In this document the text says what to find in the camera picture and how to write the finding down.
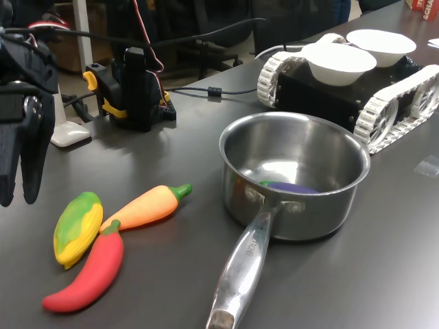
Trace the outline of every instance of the yellow corn toy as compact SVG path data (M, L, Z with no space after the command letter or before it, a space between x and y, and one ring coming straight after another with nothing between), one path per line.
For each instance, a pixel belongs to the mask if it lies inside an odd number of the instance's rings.
M65 269L72 267L93 242L104 218L101 200L93 192L84 192L69 203L54 233L56 260Z

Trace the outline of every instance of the pan rivet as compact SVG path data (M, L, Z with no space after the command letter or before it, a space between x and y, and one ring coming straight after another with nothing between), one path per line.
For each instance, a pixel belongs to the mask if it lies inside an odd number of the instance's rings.
M302 202L287 202L287 211L292 214L298 214L305 209L305 205Z
M258 201L258 193L253 188L246 188L246 197L250 202Z

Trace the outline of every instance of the white tank track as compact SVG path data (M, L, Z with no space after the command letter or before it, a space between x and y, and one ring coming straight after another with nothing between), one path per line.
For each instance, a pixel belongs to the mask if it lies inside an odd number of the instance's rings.
M410 115L395 123L398 98L415 92ZM375 154L432 116L439 104L439 65L419 72L374 94L359 113L354 135Z
M326 34L318 42L346 43L345 39L337 34ZM265 63L259 75L259 100L267 106L274 107L279 73L288 74L306 61L301 51L275 53ZM414 91L416 92L413 103L410 104L410 115L394 124L398 114L398 98ZM439 66L429 65L374 94L359 113L354 135L367 145L369 153L375 154L425 122L438 104Z

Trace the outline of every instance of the cardboard box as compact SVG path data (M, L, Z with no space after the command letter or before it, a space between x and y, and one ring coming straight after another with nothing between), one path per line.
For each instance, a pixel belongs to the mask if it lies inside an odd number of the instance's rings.
M424 10L425 0L405 0L411 10Z
M75 27L73 6L70 3L57 5L56 9L60 16L70 25ZM88 4L88 28L90 32L106 35L105 7L100 4ZM47 46L56 55L58 66L70 71L81 73L81 60L78 46L78 38L75 36L60 36L60 43L49 42ZM112 56L111 47L107 42L91 39L93 61L100 64L108 64Z
M434 21L439 11L439 0L424 0L423 19Z

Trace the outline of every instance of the black cable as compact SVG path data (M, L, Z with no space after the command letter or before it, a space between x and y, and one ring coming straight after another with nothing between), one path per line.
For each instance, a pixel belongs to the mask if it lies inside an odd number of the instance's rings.
M220 97L221 94L225 94L225 95L240 95L240 94L247 94L247 93L252 93L253 91L256 91L256 89L243 90L243 91L222 91L221 88L213 88L213 87L209 87L209 88L177 87L177 88L165 89L165 91L179 91L179 90L205 91L210 96L218 96L218 97Z
M102 36L101 34L94 34L94 33L90 33L90 32L66 30L66 29L57 29L57 28L51 28L51 29L24 29L24 28L10 27L10 28L4 29L4 33L5 34L28 34L28 33L39 34L39 33L50 33L50 34L58 34L58 35L86 36L86 37L89 37L89 38L94 38L94 39L98 39L98 40L102 40L102 41L107 41L107 42L113 43L113 44L125 45L125 46L130 46L130 47L137 47L137 48L147 49L147 48L150 48L150 47L160 48L160 47L165 47L165 46L168 46L168 45L177 45L177 44L184 43L184 42L189 42L189 41L192 41L192 40L203 40L207 36L212 36L212 35L215 35L216 33L225 31L225 30L233 28L235 26L238 26L238 25L241 25L241 24L250 23L250 22L254 22L254 21L267 21L267 20L266 19L260 19L260 18L246 19L244 21L241 21L241 22L238 22L238 23L235 23L235 24L223 27L221 29L217 29L217 30L209 32L209 33L198 34L197 36L186 36L184 38L177 38L177 39L172 39L172 40L164 40L164 41L156 42L156 43L153 43L153 44L148 44L146 42L140 42L140 41L130 40L130 39L126 39L126 38L115 38L115 37L112 37L112 36Z
M186 36L186 37L183 37L183 38L159 41L159 42L151 44L151 46L153 46L154 48L160 48L160 47L165 47L165 46L169 46L169 45L177 45L179 43L189 42L189 41L193 41L193 40L209 41L209 40L205 40L209 36L214 36L217 33L226 31L227 29L232 29L232 28L234 28L234 27L236 27L238 25L247 24L247 23L251 23L251 22L255 22L255 21L267 22L268 20L267 19L261 19L261 18L244 19L243 21L240 21L240 22L228 25L226 27L223 27L221 29L217 29L217 30L209 32L209 33L198 34L197 36Z
M240 94L248 94L256 91L257 89L250 89L250 90L244 90L244 91L223 91L222 93L225 95L240 95Z
M42 34L58 34L58 35L68 35L68 36L87 36L89 38L98 39L102 41L106 41L109 43L114 43L117 45L125 45L130 47L137 47L137 48L149 48L151 47L149 44L145 42L140 42L136 40L130 40L125 38L115 38L112 36L102 36L101 34L94 34L90 32L83 32L83 31L76 31L74 29L67 30L67 29L57 29L51 28L51 29L23 29L23 28L15 28L10 27L5 29L6 34L28 34L32 33L34 35L38 35L39 33Z
M76 103L77 101L80 101L81 99L84 99L84 98L87 98L87 97L90 97L90 96L93 96L93 95L96 95L96 93L93 92L93 93L88 93L88 94L76 97L76 98L72 99L71 101L68 101L68 102L64 103L64 107L66 108L67 106L69 106L69 105L71 105L73 103Z

